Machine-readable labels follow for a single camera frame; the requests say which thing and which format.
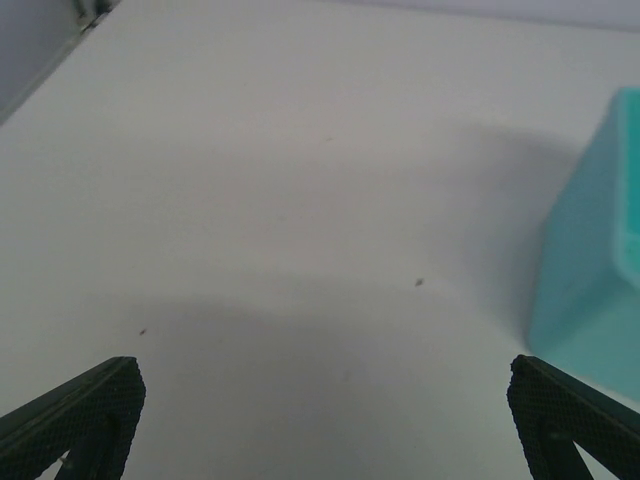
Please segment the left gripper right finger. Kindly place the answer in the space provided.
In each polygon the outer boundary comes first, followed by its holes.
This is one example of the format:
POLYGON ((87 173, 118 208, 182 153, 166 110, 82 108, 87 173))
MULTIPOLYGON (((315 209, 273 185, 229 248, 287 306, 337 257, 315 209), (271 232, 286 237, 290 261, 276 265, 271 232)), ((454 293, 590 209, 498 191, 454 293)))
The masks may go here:
POLYGON ((534 479, 591 479, 579 451, 639 477, 639 414, 534 356, 511 364, 507 400, 534 479))

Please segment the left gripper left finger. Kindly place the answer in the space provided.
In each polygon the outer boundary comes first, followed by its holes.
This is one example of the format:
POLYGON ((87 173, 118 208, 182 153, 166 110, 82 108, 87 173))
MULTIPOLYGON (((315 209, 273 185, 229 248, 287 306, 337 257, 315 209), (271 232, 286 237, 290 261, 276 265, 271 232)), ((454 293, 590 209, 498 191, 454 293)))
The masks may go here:
POLYGON ((134 357, 112 357, 1 418, 1 477, 122 477, 146 387, 134 357))

